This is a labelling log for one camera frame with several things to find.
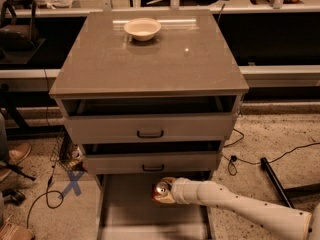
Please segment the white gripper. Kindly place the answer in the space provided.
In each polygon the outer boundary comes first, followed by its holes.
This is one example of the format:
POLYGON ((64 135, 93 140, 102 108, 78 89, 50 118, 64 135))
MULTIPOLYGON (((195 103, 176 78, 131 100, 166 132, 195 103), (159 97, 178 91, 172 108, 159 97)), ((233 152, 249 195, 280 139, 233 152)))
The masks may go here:
POLYGON ((200 204, 197 196, 197 189, 200 185, 199 181, 192 181, 187 178, 176 179, 175 177, 164 177, 160 181, 173 185, 171 193, 159 193, 155 195, 157 202, 174 204, 176 201, 178 204, 200 204))

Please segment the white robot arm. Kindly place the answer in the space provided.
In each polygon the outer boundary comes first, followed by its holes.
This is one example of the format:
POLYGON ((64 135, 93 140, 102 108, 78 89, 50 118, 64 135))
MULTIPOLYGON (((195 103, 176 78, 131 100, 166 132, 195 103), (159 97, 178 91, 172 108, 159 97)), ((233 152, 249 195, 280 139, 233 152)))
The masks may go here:
POLYGON ((306 212, 231 192, 213 181, 162 178, 152 198, 166 204, 196 204, 232 211, 282 240, 320 240, 320 206, 306 212))

